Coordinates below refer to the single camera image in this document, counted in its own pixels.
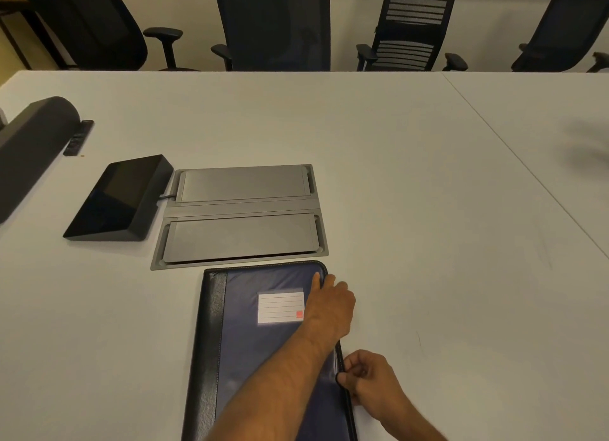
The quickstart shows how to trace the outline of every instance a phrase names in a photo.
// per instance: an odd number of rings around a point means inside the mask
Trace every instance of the chair armrest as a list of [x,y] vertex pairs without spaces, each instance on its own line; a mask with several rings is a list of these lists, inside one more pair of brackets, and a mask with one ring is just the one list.
[[184,35],[184,32],[170,27],[151,27],[144,30],[142,33],[145,37],[154,37],[161,41],[163,44],[163,52],[165,53],[165,60],[167,61],[167,68],[175,69],[173,44]]
[[357,71],[363,71],[363,66],[365,63],[373,64],[378,60],[378,55],[372,51],[369,45],[364,43],[360,45],[355,45],[357,50],[357,59],[359,60],[357,63]]
[[588,72],[598,72],[601,69],[609,68],[609,53],[593,53],[595,63]]
[[227,72],[232,70],[232,57],[226,45],[221,43],[213,45],[211,47],[211,52],[217,56],[220,56],[224,60],[224,67],[226,68]]
[[446,53],[446,67],[442,70],[458,70],[463,72],[469,69],[469,66],[465,60],[456,53]]

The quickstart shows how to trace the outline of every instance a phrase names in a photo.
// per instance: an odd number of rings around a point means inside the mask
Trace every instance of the black remote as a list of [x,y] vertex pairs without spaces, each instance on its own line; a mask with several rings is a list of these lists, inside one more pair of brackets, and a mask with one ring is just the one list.
[[87,136],[91,132],[93,125],[95,125],[94,121],[80,122],[80,128],[68,142],[65,151],[63,151],[63,155],[77,156],[80,152],[80,149],[82,148],[83,143],[85,142],[85,139],[87,139]]

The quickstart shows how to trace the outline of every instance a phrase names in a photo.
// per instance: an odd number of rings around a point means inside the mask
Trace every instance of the black folder trim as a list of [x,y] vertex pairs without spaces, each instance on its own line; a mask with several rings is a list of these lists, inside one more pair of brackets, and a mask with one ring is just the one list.
[[[197,314],[193,358],[188,381],[187,405],[184,413],[181,441],[203,441],[216,421],[222,320],[224,316],[224,296],[228,272],[311,263],[318,264],[324,276],[328,275],[325,265],[317,260],[205,270],[201,285],[201,295],[199,297],[199,313]],[[336,356],[338,358],[339,371],[344,372],[345,362],[340,342],[336,344]],[[351,441],[357,441],[351,398],[347,390],[341,388],[341,391],[345,405],[349,438]]]

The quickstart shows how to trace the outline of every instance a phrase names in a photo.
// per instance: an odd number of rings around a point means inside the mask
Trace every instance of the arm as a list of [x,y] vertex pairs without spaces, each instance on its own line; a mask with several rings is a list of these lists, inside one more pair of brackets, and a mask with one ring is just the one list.
[[359,350],[345,358],[337,381],[351,393],[354,406],[363,406],[398,441],[446,441],[419,413],[380,354]]
[[324,361],[353,318],[355,297],[335,279],[328,275],[321,289],[315,274],[303,323],[232,398],[208,441],[296,438]]

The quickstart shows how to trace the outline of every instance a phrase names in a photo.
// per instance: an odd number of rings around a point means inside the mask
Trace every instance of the person's left hand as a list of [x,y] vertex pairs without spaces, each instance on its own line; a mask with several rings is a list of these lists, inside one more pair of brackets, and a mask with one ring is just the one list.
[[346,282],[334,285],[335,281],[336,276],[329,274],[321,288],[319,273],[315,273],[304,309],[304,325],[328,336],[332,346],[349,333],[355,307],[355,295]]

